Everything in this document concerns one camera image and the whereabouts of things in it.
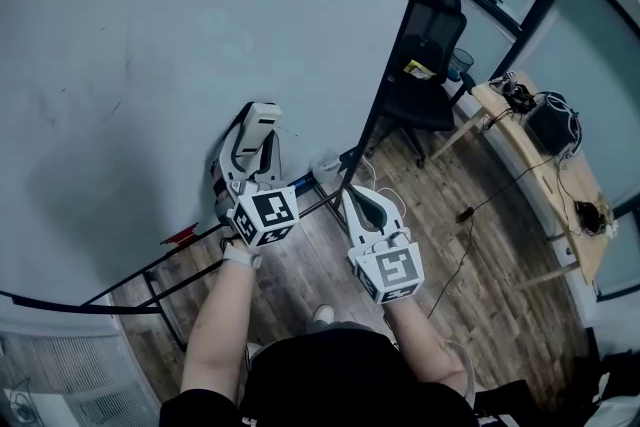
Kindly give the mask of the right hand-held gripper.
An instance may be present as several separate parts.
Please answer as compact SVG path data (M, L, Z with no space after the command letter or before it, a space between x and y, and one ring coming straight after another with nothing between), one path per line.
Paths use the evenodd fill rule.
M347 258L374 303L387 304L414 295L424 283L424 269L418 243L408 228L401 228L397 206L382 194L358 185L344 188L341 198L354 246ZM376 233L393 234L365 246Z

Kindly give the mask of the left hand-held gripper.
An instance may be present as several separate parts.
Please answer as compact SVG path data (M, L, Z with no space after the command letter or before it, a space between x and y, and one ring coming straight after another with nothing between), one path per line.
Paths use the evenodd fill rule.
M246 175L251 157L248 111L241 111L227 129L217 163L212 166L214 211L249 248L282 240L299 222L294 186L282 178L279 137L273 130L265 139L259 168Z

